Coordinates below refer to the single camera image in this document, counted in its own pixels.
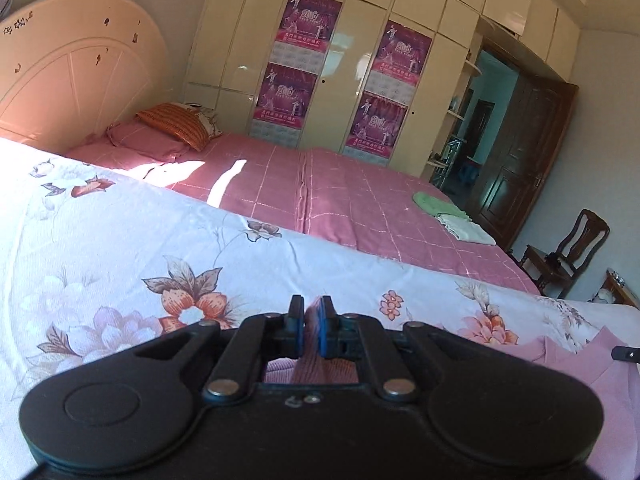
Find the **wooden side table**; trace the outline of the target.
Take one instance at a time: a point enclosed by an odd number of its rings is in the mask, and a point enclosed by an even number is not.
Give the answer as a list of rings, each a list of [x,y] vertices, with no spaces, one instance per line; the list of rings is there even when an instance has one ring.
[[[626,304],[639,309],[639,296],[626,284],[625,280],[611,268],[605,272],[605,279],[593,296],[594,301],[609,304]]]

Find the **dark wooden chair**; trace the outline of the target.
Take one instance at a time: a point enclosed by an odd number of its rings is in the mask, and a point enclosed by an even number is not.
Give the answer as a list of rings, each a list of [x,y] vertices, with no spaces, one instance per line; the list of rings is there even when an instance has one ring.
[[[595,212],[583,209],[553,252],[527,245],[518,266],[534,281],[541,294],[552,286],[559,289],[558,298],[565,299],[610,233],[611,228],[605,220]]]

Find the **upper right pink poster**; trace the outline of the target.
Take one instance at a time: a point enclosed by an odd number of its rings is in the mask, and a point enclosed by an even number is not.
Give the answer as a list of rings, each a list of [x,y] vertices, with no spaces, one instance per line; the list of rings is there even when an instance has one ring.
[[[388,20],[364,90],[403,106],[412,102],[432,37]]]

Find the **white folded cloth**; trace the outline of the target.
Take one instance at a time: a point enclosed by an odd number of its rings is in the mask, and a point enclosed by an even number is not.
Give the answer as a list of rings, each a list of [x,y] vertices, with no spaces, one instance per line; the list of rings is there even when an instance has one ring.
[[[494,238],[469,219],[441,214],[437,221],[459,242],[496,246]]]

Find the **pink knit sweater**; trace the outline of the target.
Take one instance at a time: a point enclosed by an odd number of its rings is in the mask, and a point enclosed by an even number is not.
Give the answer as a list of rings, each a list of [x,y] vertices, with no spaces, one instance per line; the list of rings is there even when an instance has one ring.
[[[319,356],[319,307],[306,310],[305,353],[297,361],[278,359],[268,364],[264,381],[272,384],[356,384],[356,366],[345,360]],[[604,408],[604,426],[588,465],[605,479],[639,477],[639,369],[613,360],[611,352],[623,341],[601,328],[576,353],[563,349],[547,336],[526,344],[491,344],[489,347],[570,375],[597,393]]]

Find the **cream glossy wardrobe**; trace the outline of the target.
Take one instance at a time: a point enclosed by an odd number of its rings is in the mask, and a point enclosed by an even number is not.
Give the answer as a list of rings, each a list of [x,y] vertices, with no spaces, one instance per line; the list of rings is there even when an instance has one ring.
[[[493,32],[519,61],[567,79],[580,29],[554,0],[337,0],[342,4],[296,148],[342,152],[388,20],[432,37],[416,93],[387,166],[417,176],[458,116],[480,45]],[[183,95],[215,107],[221,127],[250,123],[286,0],[206,0]]]

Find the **orange striped pillow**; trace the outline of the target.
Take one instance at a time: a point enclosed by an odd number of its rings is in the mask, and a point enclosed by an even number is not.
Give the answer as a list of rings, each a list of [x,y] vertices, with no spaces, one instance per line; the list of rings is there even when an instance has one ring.
[[[211,140],[222,135],[217,126],[216,110],[198,103],[160,103],[139,110],[136,117],[145,125],[174,136],[197,152],[203,151]]]

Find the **pink pillow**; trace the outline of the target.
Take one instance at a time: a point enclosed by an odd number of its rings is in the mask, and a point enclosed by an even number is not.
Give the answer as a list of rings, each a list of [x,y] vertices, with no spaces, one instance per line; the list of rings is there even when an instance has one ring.
[[[116,122],[105,130],[105,135],[116,148],[128,148],[159,162],[174,162],[190,150],[188,144],[175,136],[137,119]]]

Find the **lower left pink poster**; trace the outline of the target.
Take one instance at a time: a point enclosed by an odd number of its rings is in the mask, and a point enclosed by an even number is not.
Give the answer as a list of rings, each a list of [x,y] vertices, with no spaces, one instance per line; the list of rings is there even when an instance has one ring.
[[[250,136],[296,148],[317,75],[269,62],[250,123]]]

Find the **upper left pink poster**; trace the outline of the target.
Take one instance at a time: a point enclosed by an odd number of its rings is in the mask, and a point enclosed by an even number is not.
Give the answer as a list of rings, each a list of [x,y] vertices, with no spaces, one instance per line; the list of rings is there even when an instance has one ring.
[[[341,8],[337,0],[286,0],[269,62],[319,75]]]

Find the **green folded cloth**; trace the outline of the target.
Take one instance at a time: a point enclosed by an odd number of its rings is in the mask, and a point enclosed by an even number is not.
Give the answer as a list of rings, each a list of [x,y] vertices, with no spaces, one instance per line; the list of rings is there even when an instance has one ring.
[[[454,203],[440,200],[435,196],[425,192],[416,192],[412,196],[413,203],[430,216],[437,218],[441,216],[451,216],[462,220],[469,220],[469,216]]]

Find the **cream rounded headboard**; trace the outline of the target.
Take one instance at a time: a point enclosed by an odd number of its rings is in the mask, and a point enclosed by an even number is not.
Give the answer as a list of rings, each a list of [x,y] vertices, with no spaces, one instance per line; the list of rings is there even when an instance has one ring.
[[[1,135],[62,154],[169,100],[169,56],[132,0],[38,0],[1,23]]]

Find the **pink poster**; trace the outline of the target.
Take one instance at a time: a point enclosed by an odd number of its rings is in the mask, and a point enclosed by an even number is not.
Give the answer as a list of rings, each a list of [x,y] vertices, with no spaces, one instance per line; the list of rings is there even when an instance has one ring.
[[[250,123],[250,136],[296,148],[317,75],[269,62]]]
[[[286,0],[269,62],[319,75],[341,8],[337,0]]]
[[[364,90],[403,106],[412,102],[432,37],[388,20]]]
[[[395,101],[363,92],[342,154],[386,167],[390,162],[408,108]]]

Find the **white floral quilt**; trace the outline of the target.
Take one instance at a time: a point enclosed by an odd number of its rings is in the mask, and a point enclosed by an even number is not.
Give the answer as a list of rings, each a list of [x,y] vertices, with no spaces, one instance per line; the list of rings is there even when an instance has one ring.
[[[18,426],[47,378],[181,327],[307,308],[398,330],[424,322],[480,344],[547,336],[576,353],[603,327],[639,342],[639,315],[535,296],[356,252],[198,200],[3,141],[1,144],[1,474],[35,466]]]

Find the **dark wooden door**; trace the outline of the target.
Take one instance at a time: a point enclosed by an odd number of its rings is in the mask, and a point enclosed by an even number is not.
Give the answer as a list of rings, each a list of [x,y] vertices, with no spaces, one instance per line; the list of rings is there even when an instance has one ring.
[[[521,75],[466,212],[509,250],[544,187],[574,113],[576,84]]]

